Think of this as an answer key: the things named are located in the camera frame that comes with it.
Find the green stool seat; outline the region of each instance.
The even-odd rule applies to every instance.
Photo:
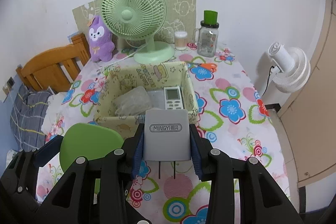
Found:
[[[59,162],[63,172],[80,156],[88,160],[105,157],[111,151],[121,148],[124,140],[112,129],[89,123],[77,123],[64,135],[59,151]],[[96,180],[94,192],[98,194],[100,179]]]

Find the black cable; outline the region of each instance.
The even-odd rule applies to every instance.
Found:
[[[262,96],[265,94],[265,92],[266,92],[266,90],[267,90],[268,82],[269,82],[269,77],[271,76],[271,69],[274,69],[274,66],[271,66],[271,67],[269,68],[268,79],[267,79],[267,85],[266,85],[266,89],[265,89],[264,93],[262,94]]]

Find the wooden bed frame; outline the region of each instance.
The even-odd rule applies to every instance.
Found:
[[[83,33],[71,38],[72,44],[53,48],[33,57],[16,72],[26,86],[36,91],[46,90],[48,86],[56,92],[66,92],[71,83],[60,65],[64,65],[72,80],[78,76],[80,69],[75,58],[79,58],[83,66],[89,61],[91,54],[89,45]]]

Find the green lid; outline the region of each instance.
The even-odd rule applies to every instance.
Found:
[[[207,25],[216,25],[218,13],[211,10],[204,11],[204,23]]]

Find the checkered blanket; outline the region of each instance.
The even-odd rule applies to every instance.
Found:
[[[30,91],[24,84],[20,86],[10,115],[10,126],[19,148],[30,151],[44,145],[46,135],[41,132],[41,126],[50,95],[48,91]]]

